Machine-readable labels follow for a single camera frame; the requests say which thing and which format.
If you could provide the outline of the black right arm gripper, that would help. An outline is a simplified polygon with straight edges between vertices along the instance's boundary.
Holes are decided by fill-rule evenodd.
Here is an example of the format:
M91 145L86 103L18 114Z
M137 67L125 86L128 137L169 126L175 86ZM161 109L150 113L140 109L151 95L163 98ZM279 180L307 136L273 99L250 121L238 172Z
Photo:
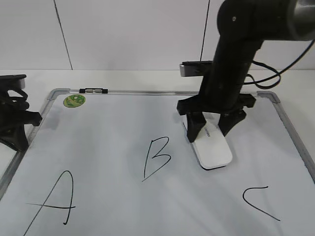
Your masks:
M218 126L224 136L246 118L244 107L252 108L256 99L250 94L240 93L242 83L218 70L212 63L211 69L202 76L197 95L179 100L177 111L187 118L187 138L193 143L206 125L202 112L221 114Z

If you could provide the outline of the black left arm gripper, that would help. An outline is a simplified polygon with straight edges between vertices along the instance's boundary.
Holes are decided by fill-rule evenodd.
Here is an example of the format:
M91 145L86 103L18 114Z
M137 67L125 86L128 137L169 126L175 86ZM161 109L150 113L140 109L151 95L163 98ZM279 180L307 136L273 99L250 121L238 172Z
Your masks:
M23 90L11 90L20 96L10 96L8 91L0 90L0 142L15 151L25 151L25 124L39 126L42 116L39 112L28 111L28 95Z

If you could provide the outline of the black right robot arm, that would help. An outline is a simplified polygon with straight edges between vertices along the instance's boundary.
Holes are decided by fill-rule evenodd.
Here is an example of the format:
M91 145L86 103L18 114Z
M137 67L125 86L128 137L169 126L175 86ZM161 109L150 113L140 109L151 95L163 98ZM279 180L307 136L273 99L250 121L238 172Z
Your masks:
M255 98L241 88L266 40L314 41L315 3L312 0L226 0L219 8L220 34L214 58L181 63L183 77L201 76L197 95L180 100L177 111L187 118L187 138L194 142L206 124L204 113L219 114L226 135L245 119L244 107Z

